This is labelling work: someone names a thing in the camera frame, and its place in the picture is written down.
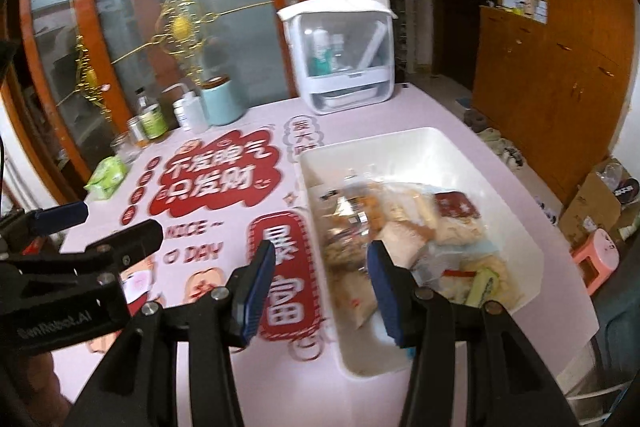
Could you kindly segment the person left hand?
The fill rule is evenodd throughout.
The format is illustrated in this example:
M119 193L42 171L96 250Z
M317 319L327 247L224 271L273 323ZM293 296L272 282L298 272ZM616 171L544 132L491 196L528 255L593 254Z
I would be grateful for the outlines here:
M1 355L2 426L62 426L71 406L51 352Z

